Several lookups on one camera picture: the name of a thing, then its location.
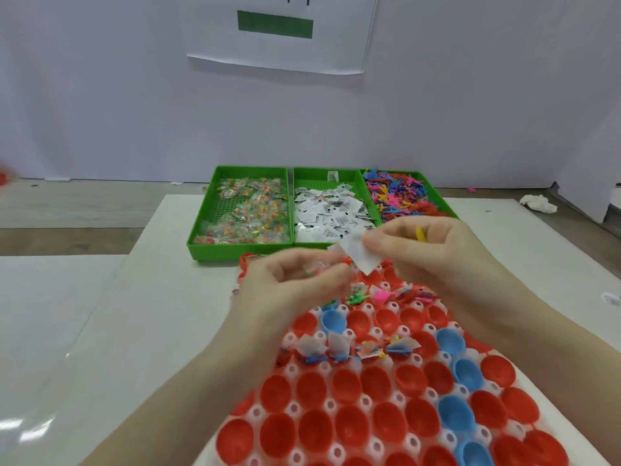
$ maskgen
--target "pile of candy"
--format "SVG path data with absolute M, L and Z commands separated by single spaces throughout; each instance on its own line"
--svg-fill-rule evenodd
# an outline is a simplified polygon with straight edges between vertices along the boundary
M 429 201 L 422 181 L 401 173 L 379 172 L 376 168 L 363 174 L 382 222 L 400 216 L 446 216 Z
M 248 199 L 217 222 L 203 221 L 195 244 L 289 242 L 288 197 L 280 178 L 225 178 L 217 190 L 221 199 Z
M 296 241 L 338 242 L 353 230 L 375 228 L 366 205 L 346 183 L 334 189 L 299 187 L 296 194 Z
M 352 268 L 351 296 L 299 316 L 271 375 L 230 413 L 215 438 L 222 462 L 569 466 L 509 360 L 389 262 Z

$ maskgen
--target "green tray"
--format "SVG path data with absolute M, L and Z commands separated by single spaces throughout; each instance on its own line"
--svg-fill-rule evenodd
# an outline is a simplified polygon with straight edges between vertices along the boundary
M 340 181 L 328 181 L 328 172 L 334 171 L 338 172 L 338 179 Z M 377 212 L 377 208 L 371 199 L 365 179 L 362 178 L 362 174 L 358 170 L 345 170 L 342 168 L 293 169 L 293 190 L 299 187 L 306 187 L 308 189 L 331 189 L 336 188 L 341 183 L 347 183 L 353 186 L 353 193 L 359 201 L 365 202 L 373 224 L 376 226 L 381 225 L 382 221 L 379 212 Z M 295 206 L 293 204 L 294 199 L 295 194 L 293 194 L 291 199 L 292 212 L 295 212 Z M 294 245 L 296 247 L 306 247 L 307 249 L 327 249 L 330 245 L 333 245 L 333 242 L 294 242 Z
M 252 253 L 274 253 L 278 250 L 288 249 L 293 246 L 291 236 L 293 235 L 293 213 L 291 199 L 289 199 L 289 231 L 291 239 L 287 243 L 236 243 L 231 245 L 196 245 L 192 243 L 194 237 L 203 220 L 216 221 L 222 214 L 233 211 L 238 204 L 243 203 L 247 197 L 233 197 L 231 199 L 221 199 L 220 193 L 216 189 L 222 178 L 282 178 L 285 186 L 285 193 L 291 198 L 289 193 L 289 174 L 286 168 L 275 166 L 217 166 L 213 172 L 213 177 L 202 200 L 198 216 L 188 237 L 188 250 L 195 260 L 238 260 L 243 254 Z
M 370 170 L 370 168 L 367 168 L 366 170 L 360 170 L 360 174 L 364 174 L 366 172 L 368 172 Z M 431 201 L 432 203 L 435 203 L 438 206 L 438 210 L 442 211 L 442 212 L 446 212 L 446 215 L 449 217 L 455 217 L 456 219 L 459 219 L 459 216 L 457 216 L 457 214 L 455 213 L 455 211 L 453 211 L 453 209 L 451 209 L 451 207 L 448 205 L 448 203 L 446 201 L 444 201 L 444 198 L 442 196 L 439 195 L 439 193 L 435 190 L 434 187 L 431 186 L 431 183 L 429 182 L 428 179 L 425 178 L 425 175 L 423 175 L 420 172 L 403 172 L 402 170 L 380 170 L 378 169 L 379 172 L 388 172 L 388 173 L 402 173 L 402 174 L 408 174 L 411 175 L 411 177 L 417 181 L 422 181 L 423 184 L 425 185 L 425 188 L 427 189 L 427 196 L 429 197 L 429 201 Z M 371 201 L 371 192 L 369 191 L 368 187 L 366 187 L 366 182 L 365 182 L 365 189 L 367 191 L 367 193 L 369 194 L 369 199 Z

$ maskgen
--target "white table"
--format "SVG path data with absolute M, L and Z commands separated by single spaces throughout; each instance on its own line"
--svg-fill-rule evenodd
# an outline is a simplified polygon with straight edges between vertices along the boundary
M 236 264 L 191 260 L 185 241 L 201 199 L 168 195 L 162 201 L 43 392 L 28 426 L 43 433 L 17 446 L 6 465 L 77 464 L 211 340 L 228 310 Z M 619 314 L 599 299 L 603 291 L 621 293 L 620 280 L 515 201 L 449 203 L 532 290 L 620 348 L 614 337 Z M 519 379 L 573 464 L 607 464 L 524 375 Z

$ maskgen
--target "wooden floor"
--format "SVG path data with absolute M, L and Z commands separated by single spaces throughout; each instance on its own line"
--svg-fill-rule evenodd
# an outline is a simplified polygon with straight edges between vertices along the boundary
M 0 255 L 127 254 L 164 195 L 200 194 L 202 186 L 201 183 L 174 186 L 170 183 L 18 180 L 10 193 L 6 189 L 0 192 Z M 548 190 L 478 189 L 476 193 L 469 193 L 465 189 L 439 188 L 438 192 L 444 197 L 516 200 L 524 194 L 544 194 L 558 206 L 558 212 L 534 214 L 621 278 L 621 240 Z M 46 193 L 52 194 L 53 199 L 45 199 Z M 36 213 L 42 215 L 35 219 Z M 54 228 L 15 228 L 16 221 L 28 224 L 24 227 L 41 227 L 48 223 L 47 227 Z

